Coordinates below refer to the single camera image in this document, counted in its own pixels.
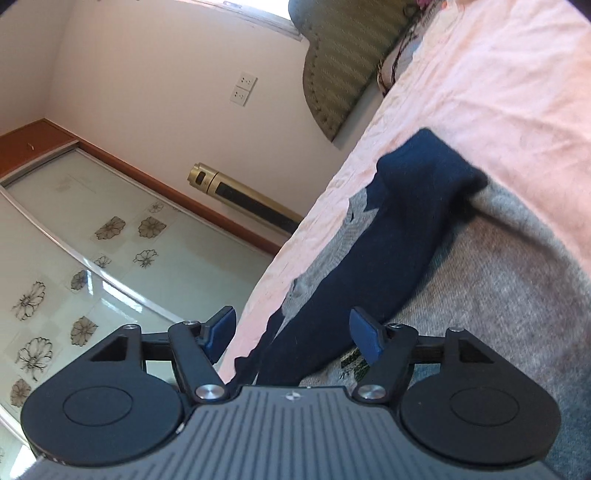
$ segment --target window frame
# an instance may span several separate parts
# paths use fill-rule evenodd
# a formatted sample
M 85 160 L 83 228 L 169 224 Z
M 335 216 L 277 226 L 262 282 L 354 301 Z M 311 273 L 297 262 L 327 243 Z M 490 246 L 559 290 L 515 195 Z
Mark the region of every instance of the window frame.
M 279 15 L 271 14 L 260 10 L 258 8 L 241 5 L 229 0 L 224 0 L 222 3 L 209 0 L 177 0 L 188 4 L 203 5 L 207 8 L 213 8 L 218 11 L 230 13 L 236 17 L 242 18 L 247 22 L 254 23 L 262 27 L 270 28 L 276 32 L 284 34 L 295 40 L 301 41 L 302 35 L 296 29 L 291 20 L 280 17 Z

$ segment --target electrical outlet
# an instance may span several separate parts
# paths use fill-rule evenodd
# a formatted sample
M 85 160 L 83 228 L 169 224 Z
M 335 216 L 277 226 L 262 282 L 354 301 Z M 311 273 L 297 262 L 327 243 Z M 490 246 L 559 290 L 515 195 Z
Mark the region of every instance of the electrical outlet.
M 250 92 L 252 90 L 252 88 L 255 86 L 256 81 L 257 81 L 257 78 L 254 75 L 251 75 L 250 73 L 242 72 L 240 74 L 240 78 L 239 78 L 236 86 L 240 87 L 240 88 L 244 88 L 245 90 Z
M 234 87 L 234 90 L 232 91 L 230 101 L 237 103 L 240 106 L 244 106 L 247 98 L 248 98 L 248 90 L 245 90 L 244 88 L 240 88 L 239 86 L 236 86 L 236 87 Z

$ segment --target green headboard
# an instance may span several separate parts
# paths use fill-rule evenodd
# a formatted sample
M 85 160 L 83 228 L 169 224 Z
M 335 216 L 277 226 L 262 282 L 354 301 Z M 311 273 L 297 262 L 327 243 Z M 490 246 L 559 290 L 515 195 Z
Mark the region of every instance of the green headboard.
M 418 6 L 413 0 L 290 0 L 288 9 L 310 42 L 306 102 L 332 141 Z

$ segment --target wooden cabinet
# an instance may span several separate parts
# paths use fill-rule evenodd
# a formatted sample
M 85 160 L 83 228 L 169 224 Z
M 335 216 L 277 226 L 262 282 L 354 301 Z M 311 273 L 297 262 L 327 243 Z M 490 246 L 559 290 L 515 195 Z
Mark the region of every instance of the wooden cabinet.
M 76 140 L 45 120 L 38 120 L 0 137 L 0 177 L 41 155 Z

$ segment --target floral decal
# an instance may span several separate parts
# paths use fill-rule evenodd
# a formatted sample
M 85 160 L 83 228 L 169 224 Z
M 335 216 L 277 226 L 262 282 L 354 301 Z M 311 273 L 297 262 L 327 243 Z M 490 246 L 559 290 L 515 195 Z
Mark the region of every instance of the floral decal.
M 106 255 L 101 255 L 99 258 L 95 260 L 95 265 L 98 265 L 100 268 L 105 268 L 110 263 L 111 259 Z
M 10 405 L 22 407 L 27 397 L 31 394 L 31 386 L 22 378 L 19 378 L 10 390 Z
M 45 284 L 36 281 L 31 290 L 28 293 L 24 294 L 19 300 L 18 303 L 12 307 L 12 310 L 15 312 L 15 317 L 19 320 L 26 320 L 31 318 L 33 314 L 41 305 L 41 302 L 45 298 Z
M 142 223 L 139 224 L 138 232 L 140 236 L 153 238 L 159 235 L 165 228 L 166 225 L 159 220 L 156 220 L 156 218 L 148 217 L 146 220 L 142 220 Z
M 163 208 L 164 208 L 164 204 L 162 202 L 154 202 L 152 205 L 150 205 L 150 208 L 148 208 L 148 211 L 150 213 L 158 213 Z
M 113 217 L 102 227 L 100 227 L 95 232 L 95 235 L 99 240 L 108 240 L 109 238 L 113 238 L 115 235 L 119 235 L 124 226 L 125 222 L 123 220 L 121 220 L 119 217 Z
M 46 338 L 37 337 L 28 342 L 18 351 L 16 364 L 21 370 L 30 373 L 33 380 L 37 381 L 37 375 L 43 373 L 53 356 L 53 344 Z
M 92 337 L 95 332 L 97 325 L 86 317 L 81 317 L 74 322 L 72 325 L 72 331 L 70 332 L 70 338 L 72 339 L 72 345 L 84 346 Z
M 139 262 L 140 267 L 148 268 L 157 256 L 156 250 L 144 250 L 135 256 L 134 263 Z
M 82 290 L 88 283 L 88 276 L 86 270 L 80 270 L 77 274 L 72 277 L 70 281 L 70 288 L 72 290 Z

